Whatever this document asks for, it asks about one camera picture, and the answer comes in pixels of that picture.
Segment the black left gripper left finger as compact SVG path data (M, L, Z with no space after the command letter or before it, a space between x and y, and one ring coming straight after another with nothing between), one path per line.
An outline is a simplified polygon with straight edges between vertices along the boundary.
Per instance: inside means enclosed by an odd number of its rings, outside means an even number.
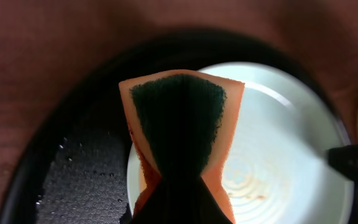
M169 188L164 180L155 187L147 187L140 195L142 207L132 217L130 224L169 224L171 201Z

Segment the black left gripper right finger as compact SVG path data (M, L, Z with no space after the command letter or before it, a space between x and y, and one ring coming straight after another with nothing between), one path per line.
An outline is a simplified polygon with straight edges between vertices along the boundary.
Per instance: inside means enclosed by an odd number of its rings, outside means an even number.
M231 224L200 177L195 184L195 223Z

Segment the mint plate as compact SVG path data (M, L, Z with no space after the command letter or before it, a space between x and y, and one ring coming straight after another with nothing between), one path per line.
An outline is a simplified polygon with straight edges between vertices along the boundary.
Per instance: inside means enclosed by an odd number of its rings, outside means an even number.
M286 72L252 62L196 72L245 85L222 186L233 223L347 223L353 183L324 154L339 131L323 104Z

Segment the yellow green scrub sponge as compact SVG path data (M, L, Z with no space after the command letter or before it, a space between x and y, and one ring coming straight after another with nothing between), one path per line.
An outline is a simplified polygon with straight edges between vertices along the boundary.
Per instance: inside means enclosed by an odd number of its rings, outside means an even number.
M145 189L161 180L167 183L170 223L195 223L195 184L200 177L234 222L222 178L244 88L242 82L192 70L168 70L120 82ZM142 207L139 197L134 214Z

